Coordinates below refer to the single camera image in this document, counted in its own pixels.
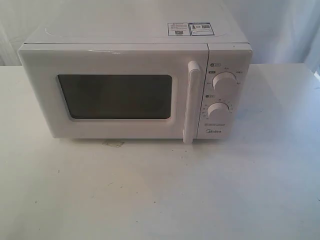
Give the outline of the white microwave door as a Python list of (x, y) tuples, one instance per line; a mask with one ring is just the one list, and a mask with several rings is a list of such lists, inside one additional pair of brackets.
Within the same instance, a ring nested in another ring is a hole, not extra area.
[(18, 55), (55, 138), (197, 138), (205, 43), (26, 43)]

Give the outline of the white microwave oven body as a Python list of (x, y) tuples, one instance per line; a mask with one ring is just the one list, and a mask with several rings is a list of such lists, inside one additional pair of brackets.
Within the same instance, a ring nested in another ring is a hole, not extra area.
[[(168, 36), (168, 23), (210, 23), (214, 35)], [(50, 13), (24, 44), (206, 44), (209, 57), (199, 140), (223, 139), (230, 134), (253, 54), (221, 0), (69, 0)], [(213, 88), (213, 78), (223, 72), (235, 75), (235, 90)], [(226, 104), (229, 114), (209, 119), (207, 110), (214, 103)]]

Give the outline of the lower white control knob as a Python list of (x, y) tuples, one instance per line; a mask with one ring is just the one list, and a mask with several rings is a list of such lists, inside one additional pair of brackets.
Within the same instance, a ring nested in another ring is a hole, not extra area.
[(207, 109), (209, 119), (224, 118), (229, 114), (229, 107), (222, 102), (211, 104)]

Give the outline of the white control knob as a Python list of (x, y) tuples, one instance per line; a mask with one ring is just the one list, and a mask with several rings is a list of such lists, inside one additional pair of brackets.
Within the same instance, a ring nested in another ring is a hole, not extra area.
[(222, 102), (211, 104), (207, 109), (209, 119), (224, 118), (229, 114), (229, 107)]
[(222, 72), (212, 79), (212, 86), (215, 91), (231, 91), (237, 88), (237, 80), (233, 73)]

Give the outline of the upper white control knob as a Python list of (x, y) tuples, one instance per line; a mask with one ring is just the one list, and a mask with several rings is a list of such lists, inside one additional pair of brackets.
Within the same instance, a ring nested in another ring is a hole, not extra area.
[(237, 88), (237, 80), (233, 73), (222, 72), (212, 79), (212, 86), (215, 91), (231, 91)]

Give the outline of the blue white warning sticker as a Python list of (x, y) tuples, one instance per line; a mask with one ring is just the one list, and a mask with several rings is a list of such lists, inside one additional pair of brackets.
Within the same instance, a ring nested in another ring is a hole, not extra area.
[(167, 24), (168, 36), (214, 36), (209, 22), (172, 22)]

